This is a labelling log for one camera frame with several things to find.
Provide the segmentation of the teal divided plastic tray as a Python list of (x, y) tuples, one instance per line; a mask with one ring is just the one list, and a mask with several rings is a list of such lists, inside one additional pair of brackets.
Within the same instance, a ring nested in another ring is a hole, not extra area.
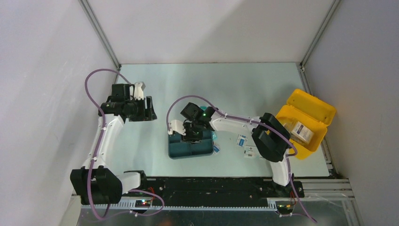
[(181, 134), (168, 136), (168, 155), (171, 159), (182, 159), (211, 155), (213, 150), (212, 131), (203, 132), (203, 139), (199, 143), (184, 142)]

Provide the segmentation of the white medicine box blue label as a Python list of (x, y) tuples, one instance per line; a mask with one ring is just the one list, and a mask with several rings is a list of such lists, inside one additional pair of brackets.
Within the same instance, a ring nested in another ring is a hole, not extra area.
[(302, 145), (308, 145), (313, 136), (314, 132), (299, 121), (294, 124), (291, 130), (291, 138)]

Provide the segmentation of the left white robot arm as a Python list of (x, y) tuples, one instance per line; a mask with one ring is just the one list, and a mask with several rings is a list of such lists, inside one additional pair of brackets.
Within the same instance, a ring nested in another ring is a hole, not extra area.
[(87, 159), (73, 169), (70, 180), (81, 198), (81, 204), (117, 204), (130, 190), (137, 196), (147, 194), (149, 184), (142, 170), (122, 172), (116, 162), (114, 148), (126, 122), (157, 119), (152, 97), (144, 96), (145, 83), (113, 84), (112, 93), (98, 110), (95, 140)]

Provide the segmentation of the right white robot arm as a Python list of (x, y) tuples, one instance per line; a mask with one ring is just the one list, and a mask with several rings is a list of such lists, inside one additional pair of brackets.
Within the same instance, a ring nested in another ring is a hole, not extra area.
[(288, 150), (293, 147), (289, 141), (291, 135), (274, 115), (265, 113), (261, 117), (245, 118), (222, 113), (211, 106), (203, 110), (191, 102), (180, 114), (185, 120), (169, 125), (171, 131), (179, 133), (184, 142), (200, 142), (204, 131), (249, 135), (260, 155), (270, 162), (275, 194), (285, 197), (292, 192), (292, 174), (287, 160)]

